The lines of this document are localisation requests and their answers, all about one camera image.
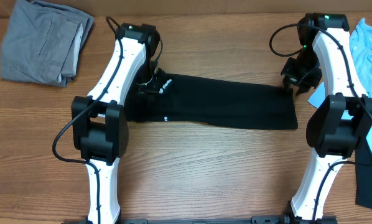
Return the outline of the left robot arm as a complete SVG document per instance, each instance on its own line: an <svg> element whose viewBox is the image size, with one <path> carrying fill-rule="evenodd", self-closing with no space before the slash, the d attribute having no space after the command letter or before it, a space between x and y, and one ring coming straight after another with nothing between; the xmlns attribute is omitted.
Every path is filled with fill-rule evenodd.
<svg viewBox="0 0 372 224"><path fill-rule="evenodd" d="M114 52L99 82L86 97L75 97L71 106L73 142L89 175L87 223L119 223L118 169L129 140L126 97L156 79L157 61L152 57L159 56L161 42L156 27L124 23L114 36Z"/></svg>

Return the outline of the black t-shirt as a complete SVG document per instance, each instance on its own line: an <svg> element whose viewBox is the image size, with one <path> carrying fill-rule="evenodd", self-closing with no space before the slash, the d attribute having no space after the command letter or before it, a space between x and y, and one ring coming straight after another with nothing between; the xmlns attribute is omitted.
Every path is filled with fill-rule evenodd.
<svg viewBox="0 0 372 224"><path fill-rule="evenodd" d="M124 106L135 122L194 121L238 129L293 130L292 93L269 85L160 72L153 90L136 90Z"/></svg>

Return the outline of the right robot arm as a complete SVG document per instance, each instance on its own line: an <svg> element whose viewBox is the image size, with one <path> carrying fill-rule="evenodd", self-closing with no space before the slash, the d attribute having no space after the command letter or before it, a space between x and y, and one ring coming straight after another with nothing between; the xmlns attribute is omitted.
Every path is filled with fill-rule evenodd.
<svg viewBox="0 0 372 224"><path fill-rule="evenodd" d="M302 48L287 55L283 84L305 93L323 82L325 99L307 124L309 162L282 222L336 223L323 216L323 206L342 165L372 127L372 98L356 74L346 15L307 13L295 27Z"/></svg>

